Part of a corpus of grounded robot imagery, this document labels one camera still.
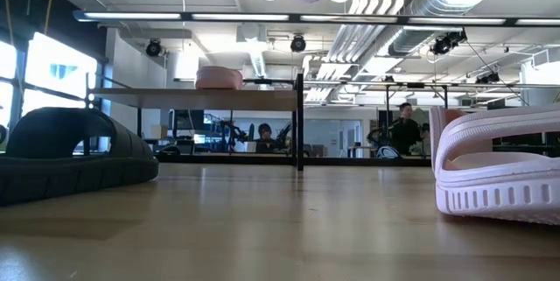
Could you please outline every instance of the man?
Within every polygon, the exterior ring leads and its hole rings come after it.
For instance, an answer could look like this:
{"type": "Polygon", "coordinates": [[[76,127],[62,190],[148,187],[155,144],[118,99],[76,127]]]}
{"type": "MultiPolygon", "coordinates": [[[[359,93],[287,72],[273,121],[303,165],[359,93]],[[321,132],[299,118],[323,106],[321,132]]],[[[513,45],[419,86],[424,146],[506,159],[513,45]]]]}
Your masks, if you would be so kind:
{"type": "Polygon", "coordinates": [[[410,146],[422,141],[423,135],[426,133],[421,134],[418,123],[411,119],[412,105],[405,102],[399,106],[399,110],[401,116],[389,128],[392,132],[391,145],[401,155],[410,155],[410,146]]]}
{"type": "Polygon", "coordinates": [[[259,138],[256,140],[257,153],[272,153],[275,149],[275,141],[272,138],[272,129],[267,123],[263,123],[258,129],[259,138]]]}

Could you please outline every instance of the shelf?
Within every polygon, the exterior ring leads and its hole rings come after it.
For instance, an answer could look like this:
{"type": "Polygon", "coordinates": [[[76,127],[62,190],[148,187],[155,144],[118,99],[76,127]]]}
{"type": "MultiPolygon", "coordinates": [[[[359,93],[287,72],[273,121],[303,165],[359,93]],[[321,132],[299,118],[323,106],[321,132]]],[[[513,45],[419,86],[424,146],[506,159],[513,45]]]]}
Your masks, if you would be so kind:
{"type": "Polygon", "coordinates": [[[91,94],[140,109],[295,111],[296,91],[95,88],[91,94]]]}

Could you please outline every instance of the window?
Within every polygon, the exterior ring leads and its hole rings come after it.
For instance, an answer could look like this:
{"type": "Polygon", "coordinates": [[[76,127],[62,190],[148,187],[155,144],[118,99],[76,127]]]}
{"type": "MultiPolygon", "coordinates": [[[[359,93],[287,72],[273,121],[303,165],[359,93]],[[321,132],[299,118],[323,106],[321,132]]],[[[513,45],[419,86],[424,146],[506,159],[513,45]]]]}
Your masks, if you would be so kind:
{"type": "Polygon", "coordinates": [[[10,122],[11,99],[14,87],[8,83],[0,82],[0,124],[4,127],[10,122]]]}
{"type": "Polygon", "coordinates": [[[86,97],[86,76],[95,87],[97,61],[69,46],[35,33],[29,42],[25,81],[42,88],[86,97]]]}
{"type": "Polygon", "coordinates": [[[26,89],[24,92],[23,116],[34,109],[43,107],[66,107],[66,108],[84,108],[85,102],[73,101],[67,98],[55,95],[45,94],[32,89],[26,89]]]}
{"type": "Polygon", "coordinates": [[[17,60],[16,48],[0,42],[0,76],[13,79],[16,75],[17,60]]]}

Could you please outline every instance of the dark hair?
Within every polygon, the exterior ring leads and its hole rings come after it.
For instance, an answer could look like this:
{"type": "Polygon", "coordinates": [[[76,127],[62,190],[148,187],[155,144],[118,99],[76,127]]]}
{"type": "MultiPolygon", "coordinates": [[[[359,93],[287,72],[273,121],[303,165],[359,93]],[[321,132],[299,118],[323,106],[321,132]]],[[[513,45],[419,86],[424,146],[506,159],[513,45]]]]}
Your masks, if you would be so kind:
{"type": "Polygon", "coordinates": [[[270,128],[270,126],[269,126],[268,123],[262,123],[262,124],[259,126],[258,131],[259,131],[259,136],[262,136],[263,133],[266,132],[266,131],[272,132],[272,129],[270,128]]]}
{"type": "Polygon", "coordinates": [[[411,106],[411,107],[412,107],[412,105],[410,105],[409,102],[403,102],[403,103],[401,104],[401,106],[399,106],[399,110],[400,110],[400,111],[403,111],[405,108],[407,108],[407,106],[411,106]]]}

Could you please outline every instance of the security camera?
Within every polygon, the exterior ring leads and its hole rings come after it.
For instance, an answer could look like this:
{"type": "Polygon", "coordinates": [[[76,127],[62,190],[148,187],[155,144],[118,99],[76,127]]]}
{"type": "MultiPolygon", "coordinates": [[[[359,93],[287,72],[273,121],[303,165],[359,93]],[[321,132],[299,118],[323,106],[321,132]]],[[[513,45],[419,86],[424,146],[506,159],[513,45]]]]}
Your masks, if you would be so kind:
{"type": "Polygon", "coordinates": [[[294,53],[301,53],[305,50],[305,39],[302,35],[294,36],[294,39],[291,41],[290,49],[294,53]]]}
{"type": "Polygon", "coordinates": [[[146,54],[149,57],[161,57],[165,54],[165,47],[161,46],[160,39],[150,39],[150,43],[146,47],[146,54]]]}

